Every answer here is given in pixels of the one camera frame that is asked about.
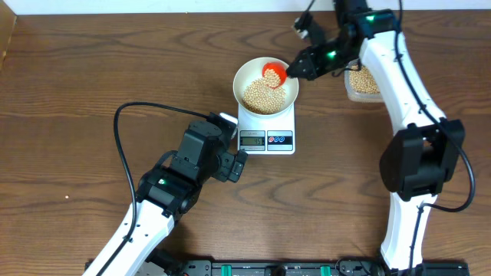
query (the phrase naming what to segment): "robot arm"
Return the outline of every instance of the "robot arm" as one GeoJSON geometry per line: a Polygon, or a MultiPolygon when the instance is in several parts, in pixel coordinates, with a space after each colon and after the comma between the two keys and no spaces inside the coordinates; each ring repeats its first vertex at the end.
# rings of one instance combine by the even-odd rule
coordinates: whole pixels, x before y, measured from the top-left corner
{"type": "Polygon", "coordinates": [[[179,150],[164,154],[142,176],[136,195],[136,228],[129,241],[101,272],[126,238],[132,221],[132,205],[120,227],[84,275],[135,275],[151,251],[194,206],[209,177],[237,182],[247,160],[247,153],[243,150],[236,155],[227,152],[237,124],[236,118],[224,113],[220,116],[211,113],[206,121],[193,121],[184,133],[179,150]],[[165,167],[163,163],[168,158],[171,162],[169,167],[165,167]]]}
{"type": "MultiPolygon", "coordinates": [[[[287,74],[311,81],[328,72],[343,70],[356,58],[360,58],[372,73],[394,131],[394,138],[380,162],[383,182],[391,192],[389,222],[381,255],[388,271],[404,271],[409,268],[411,255],[413,268],[422,262],[421,243],[430,212],[427,210],[420,214],[418,224],[418,207],[422,203],[435,203],[443,183],[449,181],[453,174],[458,154],[433,122],[420,112],[420,106],[401,73],[394,50],[398,25],[392,11],[372,11],[365,0],[337,0],[334,8],[341,29],[339,36],[328,42],[312,43],[300,51],[287,74]],[[418,235],[411,252],[415,232],[418,235]]],[[[301,19],[309,16],[303,14],[301,19]]],[[[313,34],[308,31],[308,23],[299,24],[303,22],[301,19],[294,25],[297,32],[303,37],[315,36],[316,39],[311,41],[322,41],[318,31],[313,34]]],[[[398,48],[417,96],[428,112],[462,145],[462,124],[458,120],[448,122],[445,114],[431,100],[401,33],[398,48]]]]}

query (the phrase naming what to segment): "red scoop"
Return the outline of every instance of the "red scoop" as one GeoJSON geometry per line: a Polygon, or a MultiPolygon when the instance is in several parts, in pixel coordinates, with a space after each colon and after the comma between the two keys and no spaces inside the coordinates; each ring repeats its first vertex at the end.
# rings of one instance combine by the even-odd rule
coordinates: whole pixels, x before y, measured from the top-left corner
{"type": "Polygon", "coordinates": [[[272,88],[281,87],[286,81],[286,70],[283,68],[283,64],[281,64],[279,62],[268,62],[262,68],[262,76],[263,77],[264,77],[264,73],[268,69],[273,69],[275,71],[275,73],[279,76],[279,85],[277,87],[272,87],[272,88]]]}

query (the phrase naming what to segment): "wood grain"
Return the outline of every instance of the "wood grain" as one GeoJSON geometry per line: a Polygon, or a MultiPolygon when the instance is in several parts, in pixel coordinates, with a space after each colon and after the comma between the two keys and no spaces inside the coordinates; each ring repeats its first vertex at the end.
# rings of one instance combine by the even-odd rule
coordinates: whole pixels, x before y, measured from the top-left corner
{"type": "MultiPolygon", "coordinates": [[[[23,16],[0,75],[0,274],[76,275],[130,203],[112,119],[130,100],[237,114],[232,80],[252,58],[291,61],[297,13],[23,16]]],[[[334,33],[334,14],[317,14],[334,33]]],[[[491,265],[491,11],[412,11],[408,47],[428,91],[466,127],[477,178],[460,214],[432,211],[426,259],[491,265]]],[[[374,257],[389,207],[378,160],[391,138],[383,104],[350,102],[342,78],[301,82],[297,152],[251,156],[239,183],[207,182],[162,246],[238,260],[374,257]]],[[[121,137],[137,179],[176,149],[192,118],[130,108],[121,137]]],[[[456,206],[459,164],[439,203],[456,206]]]]}
{"type": "Polygon", "coordinates": [[[3,59],[7,55],[10,38],[14,31],[15,19],[14,12],[0,0],[0,71],[2,70],[3,59]]]}

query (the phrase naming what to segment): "white scale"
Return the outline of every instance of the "white scale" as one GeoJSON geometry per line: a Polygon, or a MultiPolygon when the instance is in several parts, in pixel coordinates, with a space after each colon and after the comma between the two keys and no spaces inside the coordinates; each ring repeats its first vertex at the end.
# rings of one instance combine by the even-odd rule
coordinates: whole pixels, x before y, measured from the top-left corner
{"type": "Polygon", "coordinates": [[[295,106],[278,117],[259,119],[239,105],[237,147],[248,154],[293,154],[295,152],[295,106]]]}
{"type": "Polygon", "coordinates": [[[282,87],[286,97],[282,109],[271,115],[261,115],[243,106],[242,96],[248,85],[262,77],[265,64],[284,61],[273,57],[258,57],[244,64],[233,80],[233,93],[239,103],[239,127],[237,148],[248,154],[293,154],[295,152],[295,106],[298,95],[298,79],[287,78],[282,87]]]}

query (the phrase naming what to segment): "scale display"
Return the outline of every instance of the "scale display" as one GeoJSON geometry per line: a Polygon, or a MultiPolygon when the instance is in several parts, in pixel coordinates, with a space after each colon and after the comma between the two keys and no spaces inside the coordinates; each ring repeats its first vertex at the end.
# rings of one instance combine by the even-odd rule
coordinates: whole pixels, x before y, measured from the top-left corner
{"type": "Polygon", "coordinates": [[[264,137],[241,137],[240,144],[243,146],[264,146],[264,137]]]}
{"type": "Polygon", "coordinates": [[[290,130],[268,130],[267,132],[242,130],[239,148],[246,151],[292,151],[293,132],[290,130]]]}

